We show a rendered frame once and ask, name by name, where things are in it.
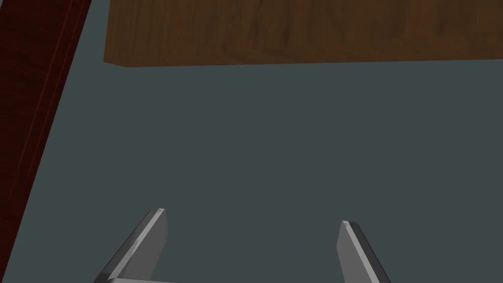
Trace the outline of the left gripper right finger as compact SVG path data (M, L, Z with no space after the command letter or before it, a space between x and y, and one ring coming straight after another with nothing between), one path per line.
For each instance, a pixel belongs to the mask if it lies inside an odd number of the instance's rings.
M341 222L336 249L344 283L391 283L357 222Z

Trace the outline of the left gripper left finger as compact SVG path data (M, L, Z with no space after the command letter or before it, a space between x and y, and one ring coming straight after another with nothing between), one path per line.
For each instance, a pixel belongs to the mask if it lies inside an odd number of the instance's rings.
M167 237L166 211L149 210L93 283L164 283L151 278Z

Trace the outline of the dark red wooden door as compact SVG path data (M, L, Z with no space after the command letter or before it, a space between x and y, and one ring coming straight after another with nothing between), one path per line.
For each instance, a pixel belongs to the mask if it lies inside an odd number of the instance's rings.
M11 254L91 0L0 6L0 259Z

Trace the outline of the brown wooden cabinet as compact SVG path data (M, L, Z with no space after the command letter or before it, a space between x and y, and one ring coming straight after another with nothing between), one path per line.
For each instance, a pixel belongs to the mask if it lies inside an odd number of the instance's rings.
M110 0L123 67L503 59L503 0Z

